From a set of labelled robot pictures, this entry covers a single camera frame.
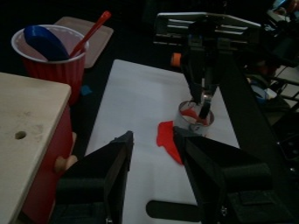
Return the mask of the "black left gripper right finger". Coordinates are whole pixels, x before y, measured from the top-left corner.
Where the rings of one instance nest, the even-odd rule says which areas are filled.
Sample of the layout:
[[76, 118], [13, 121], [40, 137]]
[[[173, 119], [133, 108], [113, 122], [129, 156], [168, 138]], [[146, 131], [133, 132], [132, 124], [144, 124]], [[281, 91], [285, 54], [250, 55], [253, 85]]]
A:
[[172, 133], [201, 224], [295, 224], [264, 162], [185, 129]]

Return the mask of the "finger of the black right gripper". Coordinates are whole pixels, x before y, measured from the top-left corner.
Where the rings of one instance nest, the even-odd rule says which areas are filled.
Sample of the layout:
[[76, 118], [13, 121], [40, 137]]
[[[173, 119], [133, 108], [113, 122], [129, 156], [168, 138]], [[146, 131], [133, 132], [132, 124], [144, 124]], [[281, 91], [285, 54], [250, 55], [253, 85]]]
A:
[[202, 88], [201, 85], [197, 83], [190, 83], [189, 84], [189, 91], [190, 91], [190, 98], [194, 103], [201, 102], [201, 93], [202, 93]]
[[208, 113], [210, 112], [210, 100], [214, 95], [216, 89], [217, 89], [216, 84], [210, 84], [202, 89], [200, 98], [200, 113], [198, 113], [200, 119], [205, 119]]

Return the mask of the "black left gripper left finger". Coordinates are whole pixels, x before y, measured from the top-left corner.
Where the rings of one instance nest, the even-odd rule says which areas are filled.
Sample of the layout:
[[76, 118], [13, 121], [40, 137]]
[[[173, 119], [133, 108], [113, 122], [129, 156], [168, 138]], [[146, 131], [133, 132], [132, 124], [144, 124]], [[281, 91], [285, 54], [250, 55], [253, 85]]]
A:
[[122, 224], [132, 150], [133, 132], [128, 131], [62, 173], [50, 224]]

